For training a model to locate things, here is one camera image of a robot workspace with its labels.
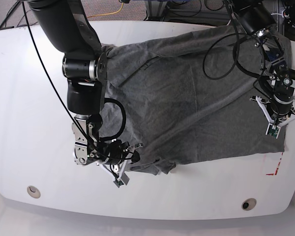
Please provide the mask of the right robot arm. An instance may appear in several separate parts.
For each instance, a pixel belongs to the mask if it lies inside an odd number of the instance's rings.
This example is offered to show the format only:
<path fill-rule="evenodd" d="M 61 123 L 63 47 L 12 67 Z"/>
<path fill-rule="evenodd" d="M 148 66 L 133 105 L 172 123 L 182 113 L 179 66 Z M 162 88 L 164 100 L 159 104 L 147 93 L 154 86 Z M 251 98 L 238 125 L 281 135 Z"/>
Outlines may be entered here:
<path fill-rule="evenodd" d="M 105 96 L 108 59 L 82 3 L 23 0 L 21 5 L 29 6 L 52 45 L 64 54 L 62 72 L 68 89 L 63 106 L 73 122 L 75 163 L 82 166 L 95 163 L 113 178 L 116 186 L 126 185 L 129 177 L 125 167 L 139 161 L 137 149 L 143 144 L 130 145 L 119 139 L 125 129 L 126 112 L 119 101 Z M 101 137 L 100 112 L 107 103 L 119 107 L 121 127 L 116 134 Z"/>

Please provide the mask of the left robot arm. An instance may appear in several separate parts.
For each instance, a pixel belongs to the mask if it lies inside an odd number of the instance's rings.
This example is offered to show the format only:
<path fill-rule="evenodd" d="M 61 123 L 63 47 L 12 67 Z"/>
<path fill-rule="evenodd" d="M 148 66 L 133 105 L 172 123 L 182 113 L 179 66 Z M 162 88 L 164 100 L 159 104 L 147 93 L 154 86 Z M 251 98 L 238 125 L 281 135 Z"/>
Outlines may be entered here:
<path fill-rule="evenodd" d="M 279 130 L 295 120 L 295 70 L 289 68 L 283 48 L 271 28 L 275 20 L 264 7 L 261 0 L 225 0 L 223 2 L 236 38 L 233 46 L 234 62 L 231 69 L 237 67 L 244 74 L 255 78 L 257 91 L 266 99 L 254 96 L 267 121 L 267 133 L 278 134 Z M 239 63 L 241 44 L 247 39 L 254 41 L 262 55 L 261 72 L 250 72 Z"/>

